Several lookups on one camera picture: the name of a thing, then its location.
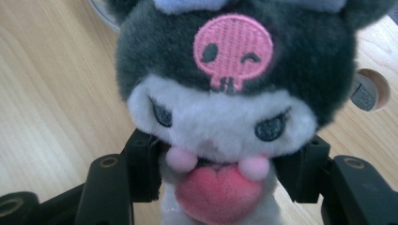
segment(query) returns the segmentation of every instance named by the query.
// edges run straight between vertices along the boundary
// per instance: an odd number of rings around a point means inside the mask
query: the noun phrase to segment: light wood grain
[[[371,162],[398,189],[398,26],[385,18],[359,34],[359,66],[382,73],[390,104],[348,102],[321,131],[332,155]],[[115,84],[116,34],[82,0],[0,1],[0,196],[46,201],[84,182],[95,158],[119,153],[134,125]],[[286,224],[321,224],[320,206],[277,198]],[[159,203],[137,204],[136,224],[160,224]]]

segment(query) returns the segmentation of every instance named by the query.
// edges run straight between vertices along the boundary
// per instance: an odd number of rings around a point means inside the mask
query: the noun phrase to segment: pink pom-pom
[[[189,151],[172,147],[166,154],[166,162],[177,173],[188,173],[195,168],[198,158]]]
[[[238,163],[240,173],[252,181],[264,180],[269,172],[269,160],[266,157],[247,157]]]

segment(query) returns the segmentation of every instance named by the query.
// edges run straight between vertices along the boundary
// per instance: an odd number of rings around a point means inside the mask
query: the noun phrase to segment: pink skull
[[[241,91],[243,81],[266,71],[273,54],[269,32],[252,18],[228,14],[206,23],[193,44],[196,65],[211,77],[211,87]]]

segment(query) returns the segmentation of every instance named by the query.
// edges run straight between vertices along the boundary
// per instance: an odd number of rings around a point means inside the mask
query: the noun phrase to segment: embroidered eye
[[[272,119],[261,121],[255,126],[255,136],[267,143],[277,140],[283,134],[286,120],[287,116],[285,112]]]
[[[153,114],[159,124],[165,128],[170,128],[173,125],[173,115],[163,106],[159,105],[155,100],[151,99],[153,106]]]
[[[245,64],[246,61],[252,61],[253,63],[259,63],[261,60],[260,60],[260,57],[258,57],[257,54],[255,54],[253,52],[250,52],[250,53],[245,54],[242,57],[242,59],[240,60],[240,63],[241,64]]]
[[[203,51],[202,62],[210,63],[216,60],[217,55],[219,54],[219,47],[215,43],[210,43],[206,46]]]

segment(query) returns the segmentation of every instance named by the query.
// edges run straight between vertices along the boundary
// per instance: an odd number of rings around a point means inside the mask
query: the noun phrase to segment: plush toy body
[[[136,126],[171,145],[162,223],[280,224],[271,159],[344,104],[355,33],[396,0],[108,0]]]

